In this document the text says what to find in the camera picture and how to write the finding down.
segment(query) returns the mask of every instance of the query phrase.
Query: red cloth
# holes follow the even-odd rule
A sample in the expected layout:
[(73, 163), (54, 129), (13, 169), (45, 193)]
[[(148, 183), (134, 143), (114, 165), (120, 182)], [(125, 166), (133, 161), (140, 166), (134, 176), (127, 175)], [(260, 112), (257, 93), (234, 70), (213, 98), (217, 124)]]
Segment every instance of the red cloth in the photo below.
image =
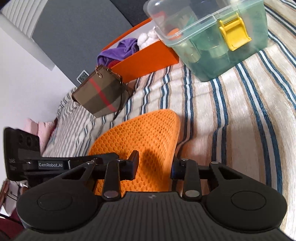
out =
[(111, 68), (113, 67), (114, 65), (118, 64), (120, 61), (115, 59), (115, 60), (112, 60), (109, 64), (108, 64), (108, 68)]
[[(12, 212), (10, 217), (20, 222), (16, 209)], [(11, 220), (0, 218), (0, 230), (4, 232), (9, 238), (14, 239), (21, 231), (24, 230), (24, 227)]]

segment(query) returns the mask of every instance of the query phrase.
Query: orange honeycomb pad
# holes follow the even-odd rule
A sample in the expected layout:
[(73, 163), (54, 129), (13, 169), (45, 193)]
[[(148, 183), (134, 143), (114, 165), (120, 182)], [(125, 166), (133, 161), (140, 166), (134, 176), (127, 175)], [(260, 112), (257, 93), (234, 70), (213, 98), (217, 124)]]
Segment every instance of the orange honeycomb pad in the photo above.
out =
[[(172, 110), (157, 110), (121, 123), (100, 136), (89, 155), (115, 152), (127, 159), (139, 151), (139, 167), (133, 181), (121, 181), (126, 191), (168, 191), (170, 170), (180, 131), (180, 119)], [(104, 180), (98, 180), (95, 194), (101, 195)]]

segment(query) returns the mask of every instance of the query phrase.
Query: striped bedsheet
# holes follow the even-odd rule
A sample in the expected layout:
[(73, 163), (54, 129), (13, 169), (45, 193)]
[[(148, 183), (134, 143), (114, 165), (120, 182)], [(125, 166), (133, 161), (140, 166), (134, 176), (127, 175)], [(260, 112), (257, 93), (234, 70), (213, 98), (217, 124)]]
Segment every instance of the striped bedsheet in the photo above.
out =
[(73, 102), (58, 108), (58, 125), (44, 156), (82, 156), (97, 137), (141, 114), (172, 109), (181, 119), (178, 157), (219, 161), (282, 193), (281, 229), (296, 239), (296, 4), (266, 0), (268, 47), (209, 82), (182, 63), (136, 80), (115, 120), (95, 118)]

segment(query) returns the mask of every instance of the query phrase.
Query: yellow latch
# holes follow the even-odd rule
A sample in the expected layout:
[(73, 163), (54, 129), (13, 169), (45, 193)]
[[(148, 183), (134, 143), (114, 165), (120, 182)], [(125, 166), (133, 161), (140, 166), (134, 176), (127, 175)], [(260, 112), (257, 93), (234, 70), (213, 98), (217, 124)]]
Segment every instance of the yellow latch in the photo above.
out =
[(248, 36), (244, 21), (239, 17), (238, 13), (236, 13), (236, 18), (230, 22), (223, 24), (220, 20), (219, 23), (221, 26), (219, 27), (220, 32), (231, 51), (238, 49), (252, 40)]

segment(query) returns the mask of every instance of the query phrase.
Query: green plastic container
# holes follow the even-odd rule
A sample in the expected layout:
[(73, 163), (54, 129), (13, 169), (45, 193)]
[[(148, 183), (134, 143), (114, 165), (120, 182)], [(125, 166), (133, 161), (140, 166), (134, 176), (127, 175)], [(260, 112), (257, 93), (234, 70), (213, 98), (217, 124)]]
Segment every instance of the green plastic container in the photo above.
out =
[(150, 0), (144, 8), (163, 43), (203, 82), (267, 46), (263, 0)]

